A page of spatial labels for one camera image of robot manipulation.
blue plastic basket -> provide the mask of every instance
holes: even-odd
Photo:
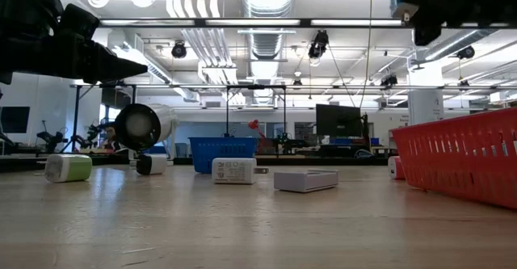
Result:
[[[192,137],[192,160],[196,172],[212,173],[215,158],[252,158],[257,139],[244,137]]]

table surface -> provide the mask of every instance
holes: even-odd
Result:
[[[270,167],[273,171],[310,167]],[[191,166],[86,182],[0,174],[0,268],[516,268],[517,213],[411,188],[386,167],[338,188],[215,185]]]

green and white container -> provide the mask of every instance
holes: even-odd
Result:
[[[91,167],[86,155],[52,154],[47,158],[45,178],[52,183],[83,181],[90,177]]]

red object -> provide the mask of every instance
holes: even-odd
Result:
[[[395,180],[405,180],[404,167],[400,156],[392,156],[388,159],[389,177]]]
[[[258,134],[260,135],[261,140],[258,143],[258,147],[257,147],[257,151],[260,151],[260,148],[264,145],[264,143],[266,141],[266,136],[264,136],[262,130],[260,130],[259,120],[252,120],[251,122],[248,123],[248,127],[253,130],[256,129]]]
[[[517,108],[393,130],[407,183],[517,208]]]

black monitor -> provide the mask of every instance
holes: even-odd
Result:
[[[316,105],[316,132],[320,136],[362,137],[361,109],[335,105]]]
[[[4,133],[26,133],[30,107],[0,107],[0,123]]]

